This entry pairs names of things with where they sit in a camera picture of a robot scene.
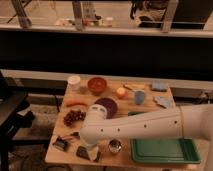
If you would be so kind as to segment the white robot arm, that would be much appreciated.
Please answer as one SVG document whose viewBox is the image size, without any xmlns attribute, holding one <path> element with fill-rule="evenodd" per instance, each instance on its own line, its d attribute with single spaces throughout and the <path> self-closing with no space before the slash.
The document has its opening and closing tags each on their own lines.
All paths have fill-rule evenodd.
<svg viewBox="0 0 213 171">
<path fill-rule="evenodd" d="M 178 106 L 168 109 L 107 119 L 106 109 L 89 107 L 80 129 L 82 144 L 97 147 L 100 140 L 198 138 L 210 142 L 204 171 L 213 171 L 213 104 Z"/>
</svg>

